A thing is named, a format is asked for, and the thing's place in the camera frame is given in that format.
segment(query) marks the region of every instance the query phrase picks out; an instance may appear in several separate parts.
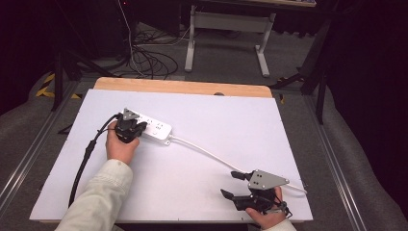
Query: white board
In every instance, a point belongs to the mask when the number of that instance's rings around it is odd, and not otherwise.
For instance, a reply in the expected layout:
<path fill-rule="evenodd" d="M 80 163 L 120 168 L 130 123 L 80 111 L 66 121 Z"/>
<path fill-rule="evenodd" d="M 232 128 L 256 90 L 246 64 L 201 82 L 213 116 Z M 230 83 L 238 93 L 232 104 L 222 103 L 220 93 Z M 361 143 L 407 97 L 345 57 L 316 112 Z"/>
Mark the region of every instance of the white board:
<path fill-rule="evenodd" d="M 30 219 L 62 219 L 85 148 L 106 120 L 125 107 L 170 124 L 174 136 L 235 167 L 283 176 L 303 189 L 273 98 L 89 90 Z M 103 134 L 83 172 L 77 196 L 106 161 L 105 141 Z M 140 138 L 136 152 L 132 188 L 118 222 L 252 222 L 220 192 L 250 194 L 247 181 L 232 178 L 228 166 L 177 141 L 166 146 Z M 292 221 L 313 219 L 304 193 L 282 189 Z"/>

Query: white sleeve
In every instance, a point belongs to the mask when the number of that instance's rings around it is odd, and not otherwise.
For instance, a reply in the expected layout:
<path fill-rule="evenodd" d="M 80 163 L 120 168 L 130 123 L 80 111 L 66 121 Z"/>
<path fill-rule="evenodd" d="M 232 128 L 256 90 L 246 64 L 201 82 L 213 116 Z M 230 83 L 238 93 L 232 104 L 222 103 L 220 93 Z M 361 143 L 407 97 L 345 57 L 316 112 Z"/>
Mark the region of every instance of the white sleeve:
<path fill-rule="evenodd" d="M 288 219 L 284 219 L 282 222 L 263 231 L 296 231 L 296 229 Z"/>
<path fill-rule="evenodd" d="M 126 164 L 107 161 L 69 207 L 57 230 L 111 230 L 132 179 Z"/>

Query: white metal stand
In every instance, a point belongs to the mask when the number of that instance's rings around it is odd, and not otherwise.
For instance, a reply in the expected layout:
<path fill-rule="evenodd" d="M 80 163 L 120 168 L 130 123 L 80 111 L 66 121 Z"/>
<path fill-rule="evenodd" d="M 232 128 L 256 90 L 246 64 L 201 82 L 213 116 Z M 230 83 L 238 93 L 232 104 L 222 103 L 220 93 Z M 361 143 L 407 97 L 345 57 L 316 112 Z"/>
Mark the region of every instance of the white metal stand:
<path fill-rule="evenodd" d="M 254 17 L 221 13 L 197 13 L 196 6 L 191 6 L 190 15 L 190 39 L 187 50 L 186 66 L 187 72 L 192 71 L 194 57 L 194 30 L 195 28 L 208 28 L 219 30 L 235 30 L 245 32 L 264 33 L 261 45 L 255 46 L 259 65 L 264 77 L 269 77 L 269 70 L 264 56 L 264 50 L 268 42 L 270 30 L 272 29 L 275 13 L 270 17 Z"/>

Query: black cable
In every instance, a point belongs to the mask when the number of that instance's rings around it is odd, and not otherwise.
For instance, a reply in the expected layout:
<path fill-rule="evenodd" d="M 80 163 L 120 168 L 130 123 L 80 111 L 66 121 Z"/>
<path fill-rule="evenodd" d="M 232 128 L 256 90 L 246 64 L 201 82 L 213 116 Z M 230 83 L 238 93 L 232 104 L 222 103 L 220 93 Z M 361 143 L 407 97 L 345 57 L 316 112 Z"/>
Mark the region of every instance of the black cable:
<path fill-rule="evenodd" d="M 98 140 L 99 136 L 100 136 L 103 132 L 106 131 L 106 130 L 104 130 L 105 127 L 108 126 L 108 124 L 109 124 L 109 123 L 112 121 L 112 119 L 114 119 L 114 118 L 119 118 L 119 115 L 113 115 L 111 118 L 109 118 L 108 121 L 106 121 L 106 123 L 102 126 L 102 128 L 101 128 L 100 130 L 98 130 L 98 133 L 96 134 L 95 138 L 94 138 L 92 141 L 89 142 L 88 147 L 85 149 L 84 160 L 82 161 L 82 163 L 81 163 L 81 165 L 80 165 L 80 167 L 79 167 L 79 169 L 78 169 L 77 175 L 76 175 L 75 180 L 74 180 L 74 184 L 73 184 L 73 186 L 72 186 L 71 195 L 70 195 L 70 197 L 69 197 L 68 208 L 71 206 L 71 204 L 72 204 L 72 203 L 74 202 L 74 200 L 75 200 L 75 193 L 76 193 L 77 188 L 78 188 L 79 180 L 81 179 L 82 172 L 84 171 L 85 166 L 87 165 L 87 162 L 88 162 L 88 160 L 89 160 L 90 154 L 92 153 L 93 149 L 94 149 L 95 146 L 96 146 L 96 141 Z"/>

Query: hand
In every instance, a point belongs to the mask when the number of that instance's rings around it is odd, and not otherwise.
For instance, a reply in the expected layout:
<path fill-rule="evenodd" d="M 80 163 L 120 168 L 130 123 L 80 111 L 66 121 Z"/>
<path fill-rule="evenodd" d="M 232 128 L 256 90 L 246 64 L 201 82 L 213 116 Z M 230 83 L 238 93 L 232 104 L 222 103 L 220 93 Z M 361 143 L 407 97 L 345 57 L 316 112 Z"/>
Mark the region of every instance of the hand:
<path fill-rule="evenodd" d="M 282 190 L 280 187 L 275 187 L 275 192 L 276 196 L 282 201 Z M 251 208 L 246 208 L 245 211 L 249 214 L 249 216 L 257 222 L 259 225 L 261 225 L 262 229 L 269 229 L 276 224 L 282 222 L 284 219 L 286 219 L 285 213 L 272 213 L 272 214 L 266 214 L 262 215 L 258 211 L 251 209 Z"/>
<path fill-rule="evenodd" d="M 108 126 L 108 136 L 105 144 L 108 160 L 119 160 L 129 166 L 135 155 L 136 147 L 139 145 L 139 139 L 135 138 L 129 143 L 120 141 L 116 135 L 115 126 L 116 121 Z"/>

